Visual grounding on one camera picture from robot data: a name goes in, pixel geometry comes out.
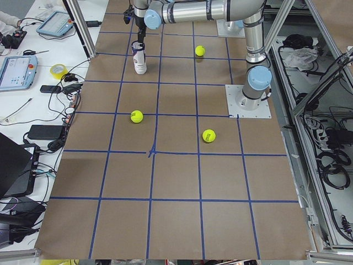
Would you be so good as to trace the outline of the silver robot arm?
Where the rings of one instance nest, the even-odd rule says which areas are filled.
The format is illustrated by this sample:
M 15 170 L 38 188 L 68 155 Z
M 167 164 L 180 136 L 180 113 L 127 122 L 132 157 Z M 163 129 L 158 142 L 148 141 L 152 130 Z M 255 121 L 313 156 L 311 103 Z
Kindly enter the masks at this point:
M 252 111 L 259 107 L 272 80 L 270 70 L 263 66 L 267 59 L 264 44 L 264 1 L 134 1 L 124 12 L 124 22 L 131 18 L 138 26 L 137 40 L 131 44 L 133 63 L 137 74 L 147 71 L 145 43 L 146 30 L 157 30 L 163 24 L 223 19 L 226 22 L 241 20 L 247 46 L 247 79 L 236 96 L 241 109 Z

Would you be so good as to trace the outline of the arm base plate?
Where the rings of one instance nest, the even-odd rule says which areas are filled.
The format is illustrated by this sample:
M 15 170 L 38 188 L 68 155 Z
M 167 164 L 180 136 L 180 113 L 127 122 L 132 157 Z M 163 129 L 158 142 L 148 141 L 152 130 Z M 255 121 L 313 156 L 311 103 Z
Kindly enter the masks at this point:
M 219 37 L 245 38 L 244 24 L 242 20 L 227 22 L 224 19 L 216 20 Z
M 262 101 L 265 92 L 260 99 L 252 100 L 243 94 L 243 85 L 225 85 L 228 116 L 230 118 L 271 119 L 268 100 Z

